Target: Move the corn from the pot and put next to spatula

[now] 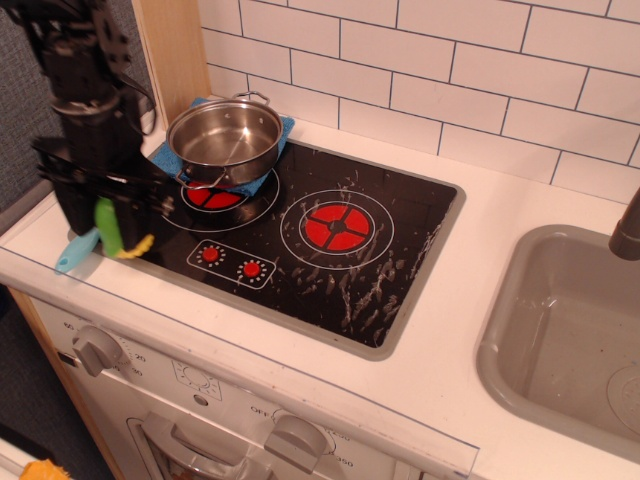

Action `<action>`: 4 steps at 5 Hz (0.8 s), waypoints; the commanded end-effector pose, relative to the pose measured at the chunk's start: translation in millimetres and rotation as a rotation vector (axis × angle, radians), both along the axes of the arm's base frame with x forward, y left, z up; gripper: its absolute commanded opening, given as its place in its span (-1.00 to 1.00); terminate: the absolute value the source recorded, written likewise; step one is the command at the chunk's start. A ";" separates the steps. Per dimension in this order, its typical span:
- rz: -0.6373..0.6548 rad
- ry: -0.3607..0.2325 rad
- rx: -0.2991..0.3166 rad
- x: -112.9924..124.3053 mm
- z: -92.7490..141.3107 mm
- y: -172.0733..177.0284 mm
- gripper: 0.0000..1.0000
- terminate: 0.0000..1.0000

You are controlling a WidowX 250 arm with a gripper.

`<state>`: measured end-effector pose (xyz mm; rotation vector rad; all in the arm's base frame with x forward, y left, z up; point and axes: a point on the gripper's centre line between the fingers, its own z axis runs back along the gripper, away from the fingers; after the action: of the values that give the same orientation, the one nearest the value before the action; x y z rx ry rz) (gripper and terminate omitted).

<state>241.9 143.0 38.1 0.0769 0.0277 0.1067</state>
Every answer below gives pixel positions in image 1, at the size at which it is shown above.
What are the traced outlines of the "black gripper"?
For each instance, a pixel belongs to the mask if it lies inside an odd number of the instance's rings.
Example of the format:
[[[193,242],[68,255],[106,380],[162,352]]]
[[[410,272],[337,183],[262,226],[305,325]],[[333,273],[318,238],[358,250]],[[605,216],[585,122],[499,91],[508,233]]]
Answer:
[[[151,214],[174,210],[166,193],[168,176],[142,154],[143,130],[133,97],[83,102],[52,99],[61,137],[38,137],[42,176],[54,192],[71,230],[85,235],[95,226],[98,195],[114,201],[125,250],[148,248],[154,236]]]

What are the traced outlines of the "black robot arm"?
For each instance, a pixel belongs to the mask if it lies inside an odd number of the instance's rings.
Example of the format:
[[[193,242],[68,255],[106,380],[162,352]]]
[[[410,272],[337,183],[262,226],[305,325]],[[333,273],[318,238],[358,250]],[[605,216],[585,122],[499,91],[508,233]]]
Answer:
[[[20,26],[41,72],[60,137],[37,137],[41,175],[53,190],[71,230],[96,229],[110,257],[149,251],[152,220],[168,215],[168,176],[143,154],[146,135],[140,97],[131,79],[129,41],[105,1],[4,1]]]

